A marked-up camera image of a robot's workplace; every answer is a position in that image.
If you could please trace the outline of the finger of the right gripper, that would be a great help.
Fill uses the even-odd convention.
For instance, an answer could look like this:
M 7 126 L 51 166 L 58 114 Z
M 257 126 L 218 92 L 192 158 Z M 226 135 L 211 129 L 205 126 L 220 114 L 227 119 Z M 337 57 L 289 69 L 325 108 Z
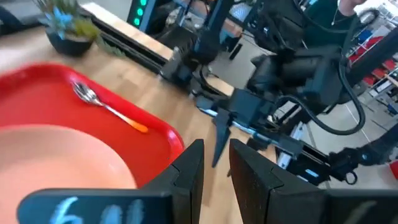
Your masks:
M 218 109 L 217 115 L 213 118 L 213 123 L 216 126 L 216 144 L 213 160 L 211 163 L 212 168 L 215 168 L 226 145 L 226 142 L 231 134 L 229 127 L 232 125 L 233 116 L 228 110 L 222 108 Z

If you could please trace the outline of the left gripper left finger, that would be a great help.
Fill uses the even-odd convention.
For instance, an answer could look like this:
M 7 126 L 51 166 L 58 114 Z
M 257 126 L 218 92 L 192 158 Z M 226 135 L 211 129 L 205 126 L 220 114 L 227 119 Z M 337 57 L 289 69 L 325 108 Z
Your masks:
M 141 189 L 43 189 L 18 205 L 23 224 L 198 223 L 204 178 L 203 140 L 196 139 Z

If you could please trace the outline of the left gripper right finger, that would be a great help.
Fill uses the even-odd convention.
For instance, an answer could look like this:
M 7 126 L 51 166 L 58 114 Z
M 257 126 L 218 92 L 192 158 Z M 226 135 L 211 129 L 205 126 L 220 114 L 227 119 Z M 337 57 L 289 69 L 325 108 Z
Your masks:
M 234 191 L 244 223 L 397 223 L 397 191 L 319 189 L 238 139 L 229 144 Z

